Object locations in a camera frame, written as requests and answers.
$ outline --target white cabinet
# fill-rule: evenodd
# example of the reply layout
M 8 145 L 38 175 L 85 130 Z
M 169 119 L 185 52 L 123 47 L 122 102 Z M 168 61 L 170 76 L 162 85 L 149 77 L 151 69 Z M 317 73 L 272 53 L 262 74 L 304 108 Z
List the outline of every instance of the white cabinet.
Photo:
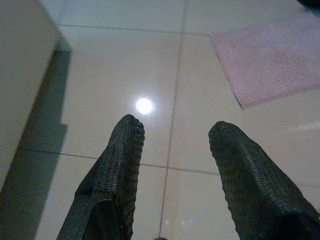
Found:
M 0 1 L 0 189 L 59 38 L 36 0 Z

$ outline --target pink bath mat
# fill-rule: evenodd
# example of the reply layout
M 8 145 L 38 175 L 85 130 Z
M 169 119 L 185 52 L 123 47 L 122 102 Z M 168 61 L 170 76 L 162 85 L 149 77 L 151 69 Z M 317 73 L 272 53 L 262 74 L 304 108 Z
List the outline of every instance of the pink bath mat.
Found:
M 242 108 L 320 86 L 320 18 L 304 13 L 211 41 Z

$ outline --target bathroom floor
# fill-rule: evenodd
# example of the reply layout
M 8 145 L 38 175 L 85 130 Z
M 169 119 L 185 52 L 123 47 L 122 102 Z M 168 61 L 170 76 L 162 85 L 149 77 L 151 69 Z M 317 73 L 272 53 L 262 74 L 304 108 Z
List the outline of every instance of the bathroom floor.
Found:
M 208 37 L 302 13 L 296 0 L 42 2 L 72 53 L 54 55 L 12 165 L 9 228 L 56 239 L 126 114 L 145 129 L 133 240 L 239 239 L 209 149 L 217 121 L 258 142 L 320 210 L 320 90 L 242 110 Z

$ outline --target white tiled floor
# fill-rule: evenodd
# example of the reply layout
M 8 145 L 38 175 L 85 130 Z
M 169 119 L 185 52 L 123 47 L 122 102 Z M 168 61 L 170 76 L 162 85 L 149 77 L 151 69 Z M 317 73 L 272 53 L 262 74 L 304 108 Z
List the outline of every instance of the white tiled floor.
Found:
M 127 113 L 146 132 L 132 239 L 239 239 L 209 150 L 208 131 L 221 120 L 258 142 L 320 210 L 320 90 L 241 110 L 207 36 L 299 14 L 298 2 L 42 2 L 72 54 L 55 56 L 21 141 L 28 150 L 11 168 L 7 197 L 18 201 L 8 209 L 30 221 L 8 239 L 55 239 L 74 190 Z M 152 101 L 150 114 L 136 110 L 140 98 Z M 23 226 L 14 221 L 13 233 Z

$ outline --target tile grout line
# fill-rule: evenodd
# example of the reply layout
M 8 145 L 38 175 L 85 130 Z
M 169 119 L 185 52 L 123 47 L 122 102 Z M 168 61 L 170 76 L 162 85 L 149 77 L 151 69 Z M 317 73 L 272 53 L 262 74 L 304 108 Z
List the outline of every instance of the tile grout line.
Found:
M 75 28 L 87 28 L 87 29 L 121 30 L 121 31 L 161 33 L 161 34 L 180 34 L 180 35 L 192 35 L 192 36 L 203 36 L 203 37 L 210 36 L 209 33 L 195 33 L 195 32 L 184 32 L 184 31 L 161 31 L 161 30 L 140 29 L 140 28 L 89 26 L 89 25 L 73 25 L 73 24 L 56 24 L 56 25 L 61 27 L 75 27 Z
M 30 149 L 30 148 L 23 148 L 23 147 L 18 147 L 18 150 L 29 151 L 29 152 L 36 152 L 36 153 L 63 155 L 63 156 L 70 156 L 70 157 L 78 157 L 78 158 L 83 158 L 83 159 L 98 159 L 97 157 L 93 157 L 93 156 L 82 156 L 82 155 L 75 155 L 75 154 L 69 154 L 69 153 L 61 153 L 61 152 L 54 152 L 54 151 L 37 150 L 37 149 Z
M 181 31 L 182 32 L 186 28 L 188 4 L 189 4 L 189 0 L 183 1 L 183 12 L 182 12 L 182 17 L 181 17 Z M 184 40 L 185 40 L 185 35 L 180 34 L 178 59 L 177 59 L 177 64 L 176 64 L 174 94 L 173 94 L 172 115 L 171 115 L 171 124 L 170 124 L 170 136 L 169 136 L 169 144 L 168 144 L 168 154 L 167 154 L 167 158 L 166 158 L 163 198 L 162 198 L 161 215 L 160 215 L 159 238 L 161 238 L 162 224 L 163 224 L 163 218 L 164 218 L 165 198 L 166 198 L 167 181 L 168 181 L 168 173 L 169 173 L 169 162 L 170 162 L 171 149 L 172 149 L 172 138 L 173 138 L 173 132 L 174 132 L 174 123 L 175 123 L 175 114 L 176 114 L 177 99 L 178 99 L 178 88 L 179 88 L 179 80 L 180 80 L 180 73 L 181 73 L 182 51 L 183 51 L 183 46 L 184 46 Z
M 94 159 L 94 160 L 98 159 L 97 157 L 93 157 L 93 156 L 82 156 L 82 155 L 75 155 L 75 154 L 69 154 L 69 153 L 37 150 L 37 149 L 30 149 L 30 148 L 23 148 L 23 147 L 19 147 L 17 150 L 18 151 L 27 151 L 27 152 L 36 152 L 36 153 L 45 153 L 45 154 L 54 154 L 54 155 L 63 155 L 63 156 L 77 157 L 77 158 L 83 158 L 83 159 Z M 165 167 L 165 166 L 152 165 L 152 164 L 147 164 L 147 163 L 141 163 L 140 165 L 145 166 L 145 167 L 176 170 L 176 171 L 194 173 L 194 174 L 207 174 L 207 175 L 220 176 L 219 173 L 216 173 L 213 171 L 192 170 L 192 169 L 187 169 L 187 168 L 169 167 L 169 166 Z M 299 187 L 303 187 L 303 188 L 320 189 L 320 185 L 316 185 L 316 184 L 309 184 L 309 183 L 304 183 L 304 182 L 295 182 L 294 184 L 296 184 Z

